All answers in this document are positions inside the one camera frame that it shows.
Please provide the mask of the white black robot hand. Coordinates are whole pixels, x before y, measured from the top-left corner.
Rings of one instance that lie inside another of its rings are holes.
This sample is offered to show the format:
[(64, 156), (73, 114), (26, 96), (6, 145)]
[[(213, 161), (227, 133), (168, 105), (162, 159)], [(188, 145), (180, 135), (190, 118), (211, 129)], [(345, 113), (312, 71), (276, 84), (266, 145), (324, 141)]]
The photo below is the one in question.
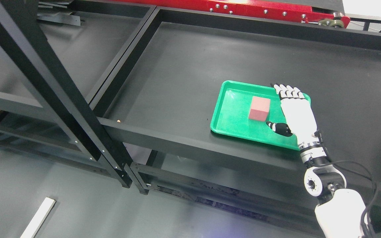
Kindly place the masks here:
[(306, 148), (319, 144), (318, 130), (311, 104), (297, 87), (284, 84), (272, 84), (280, 99), (281, 111), (286, 123), (267, 121), (266, 125), (277, 134), (285, 137), (295, 135), (297, 145)]

